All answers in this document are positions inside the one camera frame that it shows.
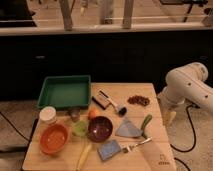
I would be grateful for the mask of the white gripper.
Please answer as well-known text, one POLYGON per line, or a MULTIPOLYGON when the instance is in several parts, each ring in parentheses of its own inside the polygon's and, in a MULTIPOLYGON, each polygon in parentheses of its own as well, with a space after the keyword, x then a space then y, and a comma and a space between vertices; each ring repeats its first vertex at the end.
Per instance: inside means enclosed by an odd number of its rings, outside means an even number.
POLYGON ((161 114, 165 117, 164 125, 169 126, 176 117, 176 112, 173 110, 184 103, 184 97, 174 89, 164 87, 157 95, 157 99, 160 104, 161 114))

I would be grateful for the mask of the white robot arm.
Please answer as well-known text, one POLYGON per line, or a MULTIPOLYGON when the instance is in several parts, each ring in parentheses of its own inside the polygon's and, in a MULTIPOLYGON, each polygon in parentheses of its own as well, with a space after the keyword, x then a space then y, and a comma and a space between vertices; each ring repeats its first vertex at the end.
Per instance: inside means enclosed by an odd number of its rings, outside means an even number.
POLYGON ((165 126, 173 121, 176 116, 175 108, 186 99, 213 114, 213 88, 205 84, 207 78, 208 70, 199 62, 172 69, 167 73, 166 86, 157 95, 165 126))

